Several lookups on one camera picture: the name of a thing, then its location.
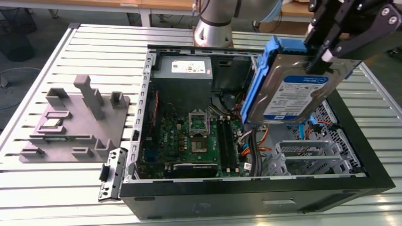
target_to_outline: screw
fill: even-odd
[[[393,25],[397,22],[397,20],[399,20],[397,17],[392,16],[389,19],[389,24]]]
[[[391,8],[385,8],[381,12],[383,16],[387,16],[391,13]]]

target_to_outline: metal case frame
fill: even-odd
[[[244,54],[257,56],[249,50],[214,49],[198,47],[156,47],[158,51],[184,52],[189,54]],[[145,84],[142,86],[138,106],[138,119],[134,126],[133,145],[127,161],[138,158],[140,137],[142,130],[142,109],[146,106],[150,70],[158,52],[149,52],[145,66]],[[193,218],[233,215],[258,215],[270,213],[325,211],[365,195],[379,194],[392,188],[395,183],[364,136],[359,124],[349,112],[344,100],[335,90],[328,97],[335,117],[343,126],[349,144],[363,164],[367,177],[294,179],[264,179],[197,182],[153,181],[130,183],[136,175],[130,174],[136,164],[126,166],[126,176],[121,187],[121,198],[140,219]]]

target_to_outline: aluminum work table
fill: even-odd
[[[264,49],[272,35],[234,32],[233,37],[236,48]],[[0,225],[402,225],[402,112],[365,65],[339,92],[397,187],[324,213],[141,222],[123,202],[98,203],[101,163],[21,163],[19,152],[47,106],[46,92],[63,87],[78,93],[78,74],[91,75],[93,88],[103,94],[119,90],[130,95],[123,132],[130,140],[149,44],[192,46],[192,30],[90,24],[67,30],[0,136]]]

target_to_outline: open computer tower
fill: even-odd
[[[309,213],[395,187],[337,91],[312,113],[322,124],[260,127],[252,176],[238,111],[261,54],[149,46],[131,147],[110,153],[101,201],[140,219]]]

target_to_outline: motherboard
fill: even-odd
[[[237,146],[242,131],[240,119],[208,117],[204,112],[164,118],[160,141],[148,140],[144,145],[140,177],[242,177]]]

